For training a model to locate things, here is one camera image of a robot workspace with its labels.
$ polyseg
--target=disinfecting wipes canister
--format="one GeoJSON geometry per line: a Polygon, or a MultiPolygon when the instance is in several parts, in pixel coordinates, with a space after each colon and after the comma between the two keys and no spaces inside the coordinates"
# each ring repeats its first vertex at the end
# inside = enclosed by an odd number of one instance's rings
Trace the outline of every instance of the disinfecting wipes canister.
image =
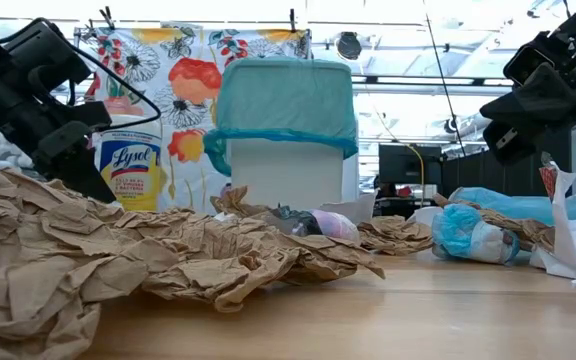
{"type": "MultiPolygon", "coordinates": [[[[113,115],[112,124],[139,119],[135,116],[113,115]]],[[[101,134],[101,176],[124,209],[157,209],[160,147],[161,130],[155,121],[101,134]]]]}

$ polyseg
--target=white container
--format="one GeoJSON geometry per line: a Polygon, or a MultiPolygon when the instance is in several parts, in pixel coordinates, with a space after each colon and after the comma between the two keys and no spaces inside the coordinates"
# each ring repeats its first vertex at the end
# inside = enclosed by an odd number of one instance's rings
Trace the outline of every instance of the white container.
{"type": "MultiPolygon", "coordinates": [[[[111,115],[112,124],[141,120],[111,115]]],[[[99,172],[126,210],[156,211],[159,193],[161,126],[158,121],[101,134],[96,147],[99,172]]]]}
{"type": "Polygon", "coordinates": [[[308,210],[341,201],[341,149],[266,139],[233,139],[228,144],[232,184],[248,186],[246,203],[308,210]]]}

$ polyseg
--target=table surface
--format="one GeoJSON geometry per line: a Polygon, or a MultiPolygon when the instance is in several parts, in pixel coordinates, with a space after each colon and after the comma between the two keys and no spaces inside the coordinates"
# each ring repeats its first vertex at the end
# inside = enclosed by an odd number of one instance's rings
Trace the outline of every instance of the table surface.
{"type": "Polygon", "coordinates": [[[312,287],[273,286],[220,314],[137,294],[107,303],[100,359],[576,359],[576,286],[528,266],[379,256],[312,287]]]}

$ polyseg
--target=floral curtain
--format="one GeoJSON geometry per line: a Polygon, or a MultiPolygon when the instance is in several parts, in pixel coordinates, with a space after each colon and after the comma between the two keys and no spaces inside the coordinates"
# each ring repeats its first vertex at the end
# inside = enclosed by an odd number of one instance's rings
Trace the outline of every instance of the floral curtain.
{"type": "MultiPolygon", "coordinates": [[[[214,128],[222,73],[247,57],[308,58],[308,31],[206,30],[186,24],[160,29],[95,29],[87,43],[99,60],[149,97],[163,124],[158,209],[185,206],[214,213],[208,201],[229,179],[204,154],[203,135],[214,128]]],[[[104,71],[97,70],[88,99],[101,100],[111,114],[154,114],[104,71]]]]}

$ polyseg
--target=black monitor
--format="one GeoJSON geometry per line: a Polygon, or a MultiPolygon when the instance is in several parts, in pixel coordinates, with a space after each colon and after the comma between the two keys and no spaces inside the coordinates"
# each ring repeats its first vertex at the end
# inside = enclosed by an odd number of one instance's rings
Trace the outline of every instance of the black monitor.
{"type": "MultiPolygon", "coordinates": [[[[414,147],[424,161],[424,183],[441,185],[441,147],[414,147]]],[[[379,181],[421,184],[419,158],[407,146],[379,144],[379,181]]]]}

